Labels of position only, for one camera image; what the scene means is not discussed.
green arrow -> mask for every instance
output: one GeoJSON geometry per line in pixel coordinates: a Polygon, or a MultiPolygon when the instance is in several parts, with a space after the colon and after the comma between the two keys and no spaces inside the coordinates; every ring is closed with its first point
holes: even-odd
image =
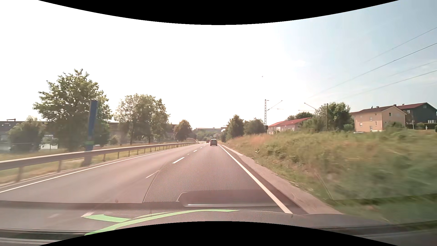
{"type": "Polygon", "coordinates": [[[159,219],[159,218],[164,218],[164,217],[169,217],[169,216],[173,216],[173,215],[178,215],[178,214],[187,214],[187,213],[194,213],[194,212],[200,212],[200,211],[213,211],[213,212],[232,212],[232,211],[238,211],[238,210],[228,210],[228,209],[199,209],[199,210],[188,210],[188,211],[180,211],[180,212],[174,212],[174,213],[168,213],[168,214],[163,214],[163,213],[156,213],[156,214],[147,214],[147,215],[143,215],[143,216],[139,216],[137,217],[138,219],[135,220],[131,220],[131,221],[123,221],[121,223],[115,224],[115,225],[111,225],[108,226],[106,228],[103,228],[101,230],[97,230],[97,231],[93,231],[93,232],[89,232],[85,235],[91,235],[91,234],[95,234],[95,233],[99,233],[99,232],[108,232],[108,231],[113,231],[117,228],[123,227],[123,226],[127,226],[127,225],[132,225],[132,224],[137,224],[137,223],[141,223],[141,222],[145,222],[145,221],[149,221],[149,220],[154,220],[154,219],[159,219]]]}

white lane marking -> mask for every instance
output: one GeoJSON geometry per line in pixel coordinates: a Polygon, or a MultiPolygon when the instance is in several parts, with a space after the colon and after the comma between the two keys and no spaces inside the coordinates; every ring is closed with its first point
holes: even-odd
{"type": "Polygon", "coordinates": [[[91,211],[91,212],[88,212],[88,213],[82,215],[81,217],[90,216],[90,215],[92,215],[93,213],[94,213],[94,211],[91,211]]]}
{"type": "Polygon", "coordinates": [[[255,176],[253,176],[252,173],[249,172],[249,170],[247,170],[243,165],[241,165],[241,163],[239,161],[237,161],[228,151],[226,151],[221,145],[220,147],[232,158],[234,159],[234,161],[236,163],[238,163],[238,165],[240,165],[241,168],[243,168],[244,171],[247,172],[247,174],[249,174],[249,176],[255,180],[255,182],[261,187],[261,189],[263,189],[267,195],[270,196],[270,198],[284,211],[284,213],[286,214],[293,214],[281,201],[279,201],[279,199],[273,194],[271,193],[267,187],[265,187],[255,176]]]}
{"type": "Polygon", "coordinates": [[[154,172],[154,173],[152,173],[152,174],[150,174],[149,176],[147,176],[146,179],[149,178],[150,176],[152,176],[153,174],[157,173],[157,172],[159,172],[159,170],[154,172]]]}
{"type": "Polygon", "coordinates": [[[132,160],[132,159],[135,159],[135,158],[140,158],[140,157],[143,157],[143,156],[154,155],[154,154],[158,154],[158,153],[162,153],[162,152],[166,152],[166,151],[170,151],[170,150],[175,150],[175,149],[177,149],[177,148],[169,149],[169,150],[164,150],[164,151],[160,151],[160,152],[155,152],[155,153],[151,153],[151,154],[147,154],[147,155],[135,156],[135,157],[132,157],[132,158],[129,158],[129,159],[125,159],[125,160],[111,162],[111,163],[107,163],[107,164],[103,164],[103,165],[99,165],[99,166],[95,166],[95,167],[79,170],[79,171],[76,171],[76,172],[70,172],[70,173],[67,173],[67,174],[64,174],[64,175],[60,175],[60,176],[56,176],[56,177],[52,177],[52,178],[49,178],[49,179],[44,179],[44,180],[40,180],[40,181],[37,181],[37,182],[25,184],[25,185],[22,185],[22,186],[17,186],[15,188],[10,188],[10,189],[7,189],[7,190],[2,190],[2,191],[0,191],[0,193],[7,192],[7,191],[10,191],[10,190],[15,190],[15,189],[18,189],[18,188],[26,187],[26,186],[29,186],[29,185],[41,183],[41,182],[52,180],[52,179],[57,179],[57,178],[60,178],[60,177],[63,177],[63,176],[67,176],[67,175],[71,175],[71,174],[74,174],[74,173],[83,172],[83,171],[86,171],[86,170],[90,170],[90,169],[94,169],[94,168],[98,168],[98,167],[103,167],[103,166],[110,165],[110,164],[115,164],[115,163],[118,163],[118,162],[124,162],[124,161],[132,160]]]}
{"type": "Polygon", "coordinates": [[[51,218],[57,217],[58,215],[59,214],[52,214],[52,215],[48,216],[48,218],[51,219],[51,218]]]}
{"type": "Polygon", "coordinates": [[[178,161],[180,161],[180,160],[182,160],[182,159],[184,159],[184,158],[185,158],[185,157],[182,157],[181,159],[179,159],[179,160],[173,162],[172,164],[174,164],[174,163],[176,163],[176,162],[178,162],[178,161]]]}

sky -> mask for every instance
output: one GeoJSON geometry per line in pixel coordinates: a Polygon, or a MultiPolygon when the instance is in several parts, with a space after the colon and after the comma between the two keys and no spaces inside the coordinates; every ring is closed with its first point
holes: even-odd
{"type": "Polygon", "coordinates": [[[435,29],[393,49],[437,27],[436,11],[434,0],[398,0],[302,20],[213,26],[2,1],[0,121],[40,118],[32,109],[38,91],[74,69],[90,74],[113,112],[125,95],[149,94],[162,98],[171,123],[186,119],[193,128],[222,127],[234,114],[264,119],[265,99],[267,108],[282,101],[267,112],[268,125],[327,102],[345,102],[352,112],[437,107],[437,72],[366,93],[437,70],[437,45],[392,62],[437,42],[435,29]]]}

road shoulder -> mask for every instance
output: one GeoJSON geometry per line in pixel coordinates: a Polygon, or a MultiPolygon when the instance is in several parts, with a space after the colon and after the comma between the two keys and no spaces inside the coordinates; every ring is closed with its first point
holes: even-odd
{"type": "Polygon", "coordinates": [[[253,159],[240,154],[225,145],[222,146],[237,154],[250,168],[256,171],[261,177],[272,184],[277,190],[281,191],[290,200],[295,202],[308,214],[342,214],[315,196],[293,186],[290,184],[290,182],[277,176],[276,173],[272,172],[268,168],[255,163],[253,159]]]}

beige house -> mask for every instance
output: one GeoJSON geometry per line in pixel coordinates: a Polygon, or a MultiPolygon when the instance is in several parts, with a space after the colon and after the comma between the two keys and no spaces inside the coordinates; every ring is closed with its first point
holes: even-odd
{"type": "Polygon", "coordinates": [[[396,104],[393,106],[375,107],[352,112],[354,117],[355,131],[371,132],[385,130],[389,122],[399,122],[405,126],[406,113],[399,109],[396,104]]]}

